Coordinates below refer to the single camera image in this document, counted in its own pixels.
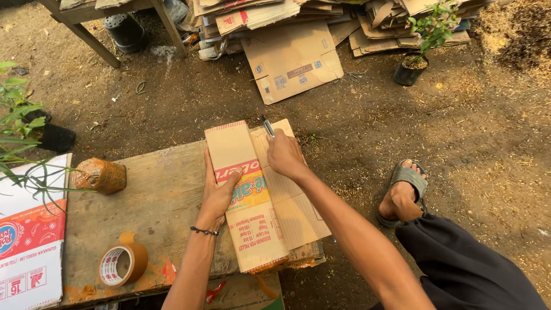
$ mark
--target dirt ground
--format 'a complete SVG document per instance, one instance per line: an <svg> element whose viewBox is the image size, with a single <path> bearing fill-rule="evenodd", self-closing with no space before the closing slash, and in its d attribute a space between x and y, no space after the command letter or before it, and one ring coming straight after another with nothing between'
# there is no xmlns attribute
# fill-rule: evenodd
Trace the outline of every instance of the dirt ground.
<svg viewBox="0 0 551 310"><path fill-rule="evenodd" d="M28 68L31 99L45 103L54 124L77 132L75 164L198 141L205 129L241 119L256 126L261 113L286 117L310 167L376 227L394 165L420 162L430 211L511 259L551 306L551 94L536 76L495 61L483 29L471 31L469 45L430 52L429 69L409 88L392 81L403 51L353 58L346 40L337 52L346 71L365 71L358 81L265 106L243 53L180 58L154 14L137 19L152 41L139 54L118 52L122 67L114 69L42 5L0 10L0 60ZM85 26L114 49L101 21ZM140 81L146 93L136 95ZM419 275L393 231L381 231ZM375 304L336 240L323 246L327 263L280 273L287 309Z"/></svg>

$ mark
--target sandal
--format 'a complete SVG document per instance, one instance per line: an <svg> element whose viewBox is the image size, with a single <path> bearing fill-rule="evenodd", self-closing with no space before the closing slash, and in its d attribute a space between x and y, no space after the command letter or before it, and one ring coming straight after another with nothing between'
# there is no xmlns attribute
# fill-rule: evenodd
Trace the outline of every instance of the sandal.
<svg viewBox="0 0 551 310"><path fill-rule="evenodd" d="M423 196L426 192L426 187L428 185L427 181L421 177L422 174L426 175L425 169L421 167L417 162L412 161L412 163L417 165L417 168L421 170L421 173L417 173L415 170L412 170L410 167L402 167L402 163L405 162L407 159L404 159L403 161L399 162L396 167L394 168L394 172L392 173L392 179L390 181L390 186L388 187L388 190L392 188L392 186L399 181L406 181L410 183L413 186L413 189L415 190L415 203L418 201L421 201L421 204L423 207L421 210L423 210L423 213L428 213L425 206L425 201L423 200ZM400 220L397 217L386 219L381 216L379 213L379 208L377 208L377 220L381 222L383 226L394 228L398 224L400 224Z"/></svg>

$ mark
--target packing tape roll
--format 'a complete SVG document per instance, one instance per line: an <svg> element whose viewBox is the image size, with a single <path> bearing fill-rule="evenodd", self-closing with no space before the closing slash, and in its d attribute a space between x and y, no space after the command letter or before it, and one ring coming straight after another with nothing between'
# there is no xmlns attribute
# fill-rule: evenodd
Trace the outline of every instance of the packing tape roll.
<svg viewBox="0 0 551 310"><path fill-rule="evenodd" d="M130 264L128 272L120 276L117 272L118 259L123 252L128 253ZM147 268L147 250L139 243L115 244L101 257L98 274L105 287L117 288L125 283L138 280Z"/></svg>

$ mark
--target bracelet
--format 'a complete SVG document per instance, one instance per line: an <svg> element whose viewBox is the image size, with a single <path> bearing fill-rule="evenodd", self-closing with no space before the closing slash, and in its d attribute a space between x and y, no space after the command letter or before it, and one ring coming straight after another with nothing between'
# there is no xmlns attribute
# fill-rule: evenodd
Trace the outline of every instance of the bracelet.
<svg viewBox="0 0 551 310"><path fill-rule="evenodd" d="M212 235L215 235L215 236L218 236L220 234L220 232L210 232L210 231L204 231L202 229L199 229L195 226L192 226L190 227L191 230L195 231L196 233L199 233L199 232L203 232L205 234L212 234Z"/></svg>

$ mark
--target black pants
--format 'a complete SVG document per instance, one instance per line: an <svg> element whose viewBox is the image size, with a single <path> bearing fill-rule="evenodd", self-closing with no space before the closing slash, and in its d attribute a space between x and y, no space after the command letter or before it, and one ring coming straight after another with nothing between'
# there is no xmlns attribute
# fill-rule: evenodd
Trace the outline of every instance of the black pants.
<svg viewBox="0 0 551 310"><path fill-rule="evenodd" d="M515 264L451 220L426 213L398 226L396 237L426 274L421 284L438 310L548 309Z"/></svg>

